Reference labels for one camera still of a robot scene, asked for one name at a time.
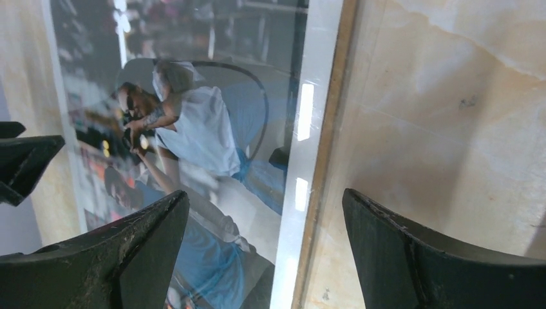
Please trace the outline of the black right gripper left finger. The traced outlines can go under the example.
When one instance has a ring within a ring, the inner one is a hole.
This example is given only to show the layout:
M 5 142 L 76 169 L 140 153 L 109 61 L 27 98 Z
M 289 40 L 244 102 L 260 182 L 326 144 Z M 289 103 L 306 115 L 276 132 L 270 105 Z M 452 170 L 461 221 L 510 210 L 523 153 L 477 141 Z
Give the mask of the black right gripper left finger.
M 162 308 L 189 217 L 176 191 L 31 254 L 1 257 L 2 308 Z

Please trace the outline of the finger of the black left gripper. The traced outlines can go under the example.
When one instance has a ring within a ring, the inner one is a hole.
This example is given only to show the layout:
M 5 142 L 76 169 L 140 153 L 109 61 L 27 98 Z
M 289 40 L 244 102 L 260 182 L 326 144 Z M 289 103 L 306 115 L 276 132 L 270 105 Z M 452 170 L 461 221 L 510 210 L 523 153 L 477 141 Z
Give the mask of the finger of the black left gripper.
M 65 145 L 61 135 L 1 140 L 1 202 L 19 206 Z
M 0 122 L 0 138 L 17 138 L 26 131 L 20 122 Z

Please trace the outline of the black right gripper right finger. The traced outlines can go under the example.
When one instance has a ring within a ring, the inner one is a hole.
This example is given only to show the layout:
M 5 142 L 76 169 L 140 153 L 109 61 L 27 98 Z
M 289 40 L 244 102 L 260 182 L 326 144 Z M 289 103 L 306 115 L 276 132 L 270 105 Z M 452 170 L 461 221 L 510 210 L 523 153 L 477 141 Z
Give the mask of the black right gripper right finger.
M 344 220 L 367 308 L 544 308 L 545 262 L 441 234 L 355 189 Z

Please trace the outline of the printed colour photo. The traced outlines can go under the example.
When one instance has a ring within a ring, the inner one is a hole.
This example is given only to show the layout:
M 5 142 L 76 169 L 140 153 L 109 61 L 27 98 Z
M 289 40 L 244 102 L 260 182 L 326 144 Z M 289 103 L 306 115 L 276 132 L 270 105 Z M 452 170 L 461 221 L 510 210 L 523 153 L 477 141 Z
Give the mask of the printed colour photo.
M 45 1 L 81 232 L 192 203 L 167 308 L 291 308 L 313 1 Z

